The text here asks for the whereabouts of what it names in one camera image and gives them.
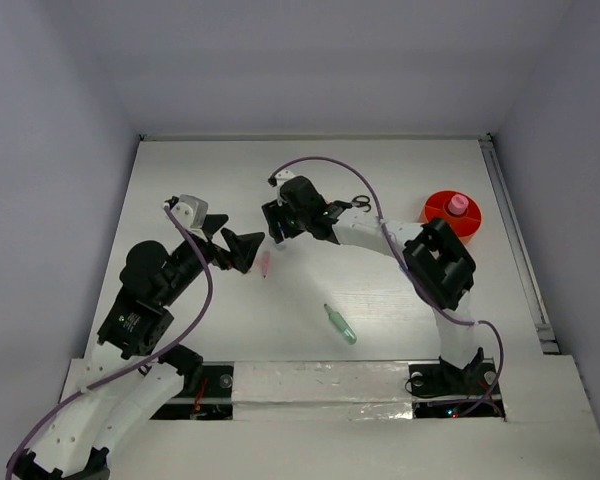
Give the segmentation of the clear bottle blue cap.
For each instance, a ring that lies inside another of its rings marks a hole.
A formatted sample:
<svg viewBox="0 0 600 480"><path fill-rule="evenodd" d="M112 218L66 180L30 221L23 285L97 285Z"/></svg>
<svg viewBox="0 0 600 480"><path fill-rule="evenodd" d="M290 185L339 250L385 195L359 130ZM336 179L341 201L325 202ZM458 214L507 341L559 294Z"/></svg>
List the clear bottle blue cap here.
<svg viewBox="0 0 600 480"><path fill-rule="evenodd" d="M286 248L286 244L284 243L284 234L280 229L280 226L275 227L275 235L274 235L275 248L278 251L282 251Z"/></svg>

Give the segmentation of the black handled scissors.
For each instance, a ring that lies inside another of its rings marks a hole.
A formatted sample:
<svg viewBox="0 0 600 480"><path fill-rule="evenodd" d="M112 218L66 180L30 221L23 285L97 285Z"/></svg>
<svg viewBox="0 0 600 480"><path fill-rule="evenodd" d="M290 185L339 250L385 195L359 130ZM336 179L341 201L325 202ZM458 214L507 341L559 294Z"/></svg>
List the black handled scissors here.
<svg viewBox="0 0 600 480"><path fill-rule="evenodd" d="M372 209L371 198L367 195L357 195L351 200L351 204L363 210L364 212L370 212Z"/></svg>

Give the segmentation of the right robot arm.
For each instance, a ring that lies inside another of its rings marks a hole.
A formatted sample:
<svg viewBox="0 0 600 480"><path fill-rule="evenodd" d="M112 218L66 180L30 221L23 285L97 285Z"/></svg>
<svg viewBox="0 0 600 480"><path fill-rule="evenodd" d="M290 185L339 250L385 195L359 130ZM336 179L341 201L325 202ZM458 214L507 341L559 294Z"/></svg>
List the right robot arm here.
<svg viewBox="0 0 600 480"><path fill-rule="evenodd" d="M479 357L467 295L476 263L451 226L388 221L352 202L327 201L306 177L283 170L270 177L277 197L262 206L269 235L277 244L303 233L334 245L359 247L390 256L433 312L440 338L442 384L462 392L477 378Z"/></svg>

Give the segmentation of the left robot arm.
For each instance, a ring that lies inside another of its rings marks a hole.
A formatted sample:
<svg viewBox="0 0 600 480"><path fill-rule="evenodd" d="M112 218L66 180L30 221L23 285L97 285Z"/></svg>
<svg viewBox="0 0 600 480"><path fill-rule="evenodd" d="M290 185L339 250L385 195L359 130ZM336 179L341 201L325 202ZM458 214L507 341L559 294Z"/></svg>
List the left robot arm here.
<svg viewBox="0 0 600 480"><path fill-rule="evenodd" d="M157 346L174 320L168 308L210 266L249 271L265 235L237 235L224 214L201 234L186 231L168 252L136 244L120 273L121 289L97 332L76 390L44 417L12 454L8 478L107 479L114 459L149 419L207 379L203 359L180 343Z"/></svg>

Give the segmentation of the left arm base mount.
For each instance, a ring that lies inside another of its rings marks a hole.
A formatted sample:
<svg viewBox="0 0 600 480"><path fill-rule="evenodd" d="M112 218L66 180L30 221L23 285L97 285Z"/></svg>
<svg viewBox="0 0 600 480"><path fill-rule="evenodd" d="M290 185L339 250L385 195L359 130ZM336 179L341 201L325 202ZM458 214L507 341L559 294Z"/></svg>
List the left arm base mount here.
<svg viewBox="0 0 600 480"><path fill-rule="evenodd" d="M195 389L170 399L152 420L215 421L233 418L234 364L205 363Z"/></svg>

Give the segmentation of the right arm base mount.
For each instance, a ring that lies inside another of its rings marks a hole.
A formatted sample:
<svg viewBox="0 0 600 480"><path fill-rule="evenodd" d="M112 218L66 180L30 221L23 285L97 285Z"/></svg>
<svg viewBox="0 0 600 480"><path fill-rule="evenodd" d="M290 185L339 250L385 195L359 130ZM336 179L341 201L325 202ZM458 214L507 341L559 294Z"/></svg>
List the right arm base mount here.
<svg viewBox="0 0 600 480"><path fill-rule="evenodd" d="M501 418L505 409L495 384L496 366L482 348L464 368L439 358L409 366L404 389L416 419Z"/></svg>

